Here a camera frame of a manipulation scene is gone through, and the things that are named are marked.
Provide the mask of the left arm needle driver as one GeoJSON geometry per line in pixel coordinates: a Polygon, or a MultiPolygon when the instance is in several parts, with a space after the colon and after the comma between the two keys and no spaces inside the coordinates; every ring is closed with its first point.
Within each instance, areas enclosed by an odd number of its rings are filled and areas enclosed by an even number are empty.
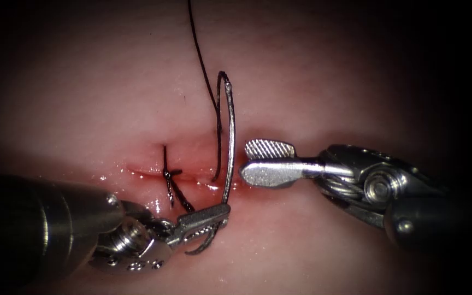
{"type": "Polygon", "coordinates": [[[90,266],[118,274],[159,269],[173,253],[165,241],[172,222],[155,218],[143,205],[122,204],[125,218],[114,231],[99,236],[90,266]]]}

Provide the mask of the right arm needle driver jaw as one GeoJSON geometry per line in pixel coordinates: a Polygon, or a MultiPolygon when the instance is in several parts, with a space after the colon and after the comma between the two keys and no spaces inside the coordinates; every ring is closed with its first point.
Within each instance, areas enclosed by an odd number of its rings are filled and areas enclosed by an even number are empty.
{"type": "Polygon", "coordinates": [[[271,158],[249,160],[240,167],[242,180],[260,188],[286,188],[300,179],[313,179],[326,172],[315,158],[271,158]]]}
{"type": "Polygon", "coordinates": [[[272,158],[294,158],[296,149],[292,144],[272,139],[252,139],[245,144],[244,151],[250,160],[272,158]]]}

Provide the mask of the right arm needle driver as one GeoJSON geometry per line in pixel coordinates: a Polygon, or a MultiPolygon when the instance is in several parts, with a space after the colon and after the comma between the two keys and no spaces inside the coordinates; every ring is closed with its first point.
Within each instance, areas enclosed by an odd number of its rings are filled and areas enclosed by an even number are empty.
{"type": "Polygon", "coordinates": [[[319,154],[346,174],[314,180],[321,193],[348,214],[376,228],[384,228],[389,205],[406,197],[440,197],[442,187],[415,166],[396,157],[353,145],[331,145],[319,154]]]}

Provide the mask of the left arm needle driver jaw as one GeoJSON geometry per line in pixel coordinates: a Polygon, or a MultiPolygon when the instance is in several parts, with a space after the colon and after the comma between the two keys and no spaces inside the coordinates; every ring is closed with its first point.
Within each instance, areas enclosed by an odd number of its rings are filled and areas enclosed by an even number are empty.
{"type": "Polygon", "coordinates": [[[189,233],[201,229],[211,223],[222,221],[229,217],[231,207],[228,204],[218,204],[192,213],[181,215],[166,237],[166,243],[183,243],[183,239],[189,233]]]}
{"type": "Polygon", "coordinates": [[[187,244],[187,243],[197,240],[198,238],[206,237],[214,229],[215,226],[218,226],[218,229],[223,229],[227,226],[227,223],[228,223],[228,219],[211,223],[201,229],[198,229],[186,235],[183,239],[183,243],[187,244]]]}

